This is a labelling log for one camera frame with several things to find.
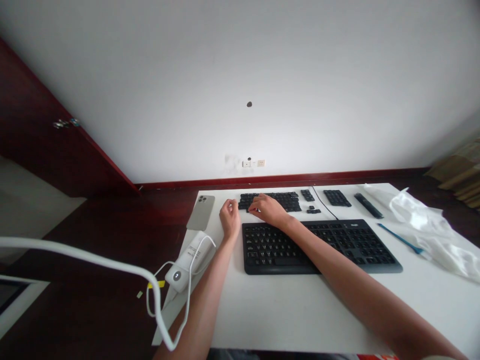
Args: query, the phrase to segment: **wooden floor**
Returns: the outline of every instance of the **wooden floor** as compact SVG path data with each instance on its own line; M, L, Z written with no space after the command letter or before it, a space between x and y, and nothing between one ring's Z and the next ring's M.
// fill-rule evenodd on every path
M480 215L429 177L355 178L249 186L151 190L142 197L89 199L45 239L154 272L180 252L199 190L391 183L444 210L452 227L480 247ZM145 309L145 281L119 271L29 250L5 275L52 282L0 341L2 359L151 359L156 323ZM290 353L257 352L261 359Z

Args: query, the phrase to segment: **door handle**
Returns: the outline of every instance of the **door handle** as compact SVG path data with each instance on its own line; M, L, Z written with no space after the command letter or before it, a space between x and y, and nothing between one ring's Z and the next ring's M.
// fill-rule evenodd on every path
M76 118L71 118L70 122L66 122L66 121L63 121L62 119L58 119L58 121L55 121L52 125L55 129L62 129L62 128L68 129L70 125L73 125L74 127L77 128L80 126L80 123Z

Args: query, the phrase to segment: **blue tool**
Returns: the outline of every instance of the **blue tool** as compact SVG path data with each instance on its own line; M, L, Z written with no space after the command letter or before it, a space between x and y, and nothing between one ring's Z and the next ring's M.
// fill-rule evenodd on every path
M398 240L400 240L402 243L408 245L409 247L411 247L413 249L413 251L418 254L418 255L422 255L425 259L427 260L431 260L432 257L431 255L425 250L425 249L422 249L421 247L416 247L415 245L412 245L411 243L409 243L407 240L405 240L403 237L397 235L396 233L394 233L393 231L391 231L390 229L388 229L387 227L385 227L383 224L381 223L378 223L377 224L379 227L381 228L384 228L385 230L387 230L390 234L392 234L394 237L396 237Z

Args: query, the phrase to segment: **yellow tag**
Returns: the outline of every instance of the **yellow tag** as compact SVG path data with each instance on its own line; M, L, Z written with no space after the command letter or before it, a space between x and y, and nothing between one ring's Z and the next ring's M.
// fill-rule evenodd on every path
M159 282L158 282L158 287L159 287L159 288L163 288L164 286L165 286L165 280L162 280L162 281L159 281ZM152 283L151 283L151 282L148 283L148 288L149 288L149 289L153 289L153 286L152 286Z

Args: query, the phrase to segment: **stack of cardboard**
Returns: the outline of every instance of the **stack of cardboard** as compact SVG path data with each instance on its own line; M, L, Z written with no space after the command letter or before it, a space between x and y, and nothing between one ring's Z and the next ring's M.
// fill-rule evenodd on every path
M425 175L440 180L467 206L480 211L480 137L437 162Z

